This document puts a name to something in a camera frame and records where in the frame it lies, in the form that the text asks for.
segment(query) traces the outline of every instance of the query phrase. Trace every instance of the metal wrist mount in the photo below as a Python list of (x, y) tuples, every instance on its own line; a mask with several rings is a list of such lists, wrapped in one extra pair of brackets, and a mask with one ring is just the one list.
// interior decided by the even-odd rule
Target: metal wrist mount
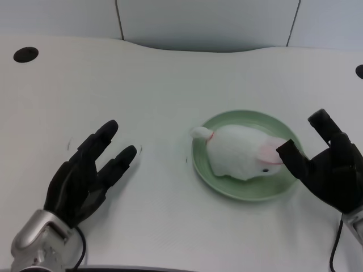
[(11, 244), (11, 271), (62, 272), (64, 246), (72, 230), (49, 211), (37, 210)]

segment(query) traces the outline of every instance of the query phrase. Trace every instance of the black cable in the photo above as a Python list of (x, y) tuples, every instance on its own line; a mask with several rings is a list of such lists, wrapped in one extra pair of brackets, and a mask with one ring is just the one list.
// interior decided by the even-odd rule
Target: black cable
[(81, 257), (79, 258), (78, 262), (73, 267), (73, 271), (76, 271), (77, 268), (79, 267), (79, 265), (81, 264), (81, 262), (83, 261), (83, 258), (85, 257), (87, 244), (86, 244), (85, 235), (83, 234), (83, 232), (81, 231), (81, 229), (78, 226), (76, 226), (74, 228), (78, 232), (79, 236), (81, 237), (82, 245), (83, 245)]
[(333, 266), (333, 260), (334, 260), (334, 255), (335, 255), (336, 247), (338, 246), (338, 243), (339, 243), (339, 238), (340, 238), (340, 234), (341, 234), (341, 229), (342, 228), (343, 228), (343, 221), (342, 221), (342, 219), (340, 219), (340, 224), (339, 224), (338, 231), (336, 233), (334, 246), (333, 246), (333, 249), (332, 249), (331, 254), (330, 254), (329, 266), (330, 266), (331, 272), (335, 272), (334, 266)]

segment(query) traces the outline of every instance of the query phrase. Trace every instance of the plush bunny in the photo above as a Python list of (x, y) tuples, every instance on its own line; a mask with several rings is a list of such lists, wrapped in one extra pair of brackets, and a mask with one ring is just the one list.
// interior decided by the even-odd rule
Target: plush bunny
[(193, 138), (206, 139), (206, 151), (213, 173), (239, 180), (270, 176), (281, 169), (276, 148), (286, 140), (251, 127), (226, 125), (215, 132), (205, 127), (191, 130)]

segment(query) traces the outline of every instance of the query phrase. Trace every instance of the tabletop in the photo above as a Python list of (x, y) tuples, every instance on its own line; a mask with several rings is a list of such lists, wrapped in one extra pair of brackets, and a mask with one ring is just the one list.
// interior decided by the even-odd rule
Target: tabletop
[[(221, 112), (260, 111), (288, 125), (311, 158), (326, 146), (307, 118), (324, 108), (363, 150), (363, 80), (355, 73), (363, 52), (175, 52), (49, 36), (0, 41), (1, 269), (10, 267), (11, 241), (42, 208), (59, 166), (114, 119), (119, 131), (97, 166), (129, 144), (138, 154), (102, 207), (80, 225), (87, 265), (328, 271), (336, 210), (302, 185), (260, 203), (214, 192), (193, 169), (188, 132)], [(25, 46), (39, 56), (15, 62), (14, 53)], [(78, 236), (69, 244), (65, 261), (72, 266)], [(344, 227), (336, 271), (361, 271), (362, 259)]]

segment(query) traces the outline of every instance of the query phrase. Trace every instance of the light green ceramic plate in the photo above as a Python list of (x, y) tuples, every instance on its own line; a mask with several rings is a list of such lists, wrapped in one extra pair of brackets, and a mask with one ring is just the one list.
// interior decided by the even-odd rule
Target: light green ceramic plate
[[(225, 125), (243, 125), (262, 130), (267, 134), (283, 139), (294, 140), (297, 147), (301, 144), (295, 134), (279, 120), (264, 113), (235, 110), (221, 113), (208, 120), (202, 126), (216, 130)], [(192, 144), (193, 163), (201, 178), (214, 190), (231, 198), (245, 201), (262, 201), (279, 196), (295, 183), (296, 178), (285, 166), (273, 176), (254, 177), (248, 181), (241, 181), (230, 176), (217, 177), (213, 174), (206, 154), (205, 140), (194, 139)]]

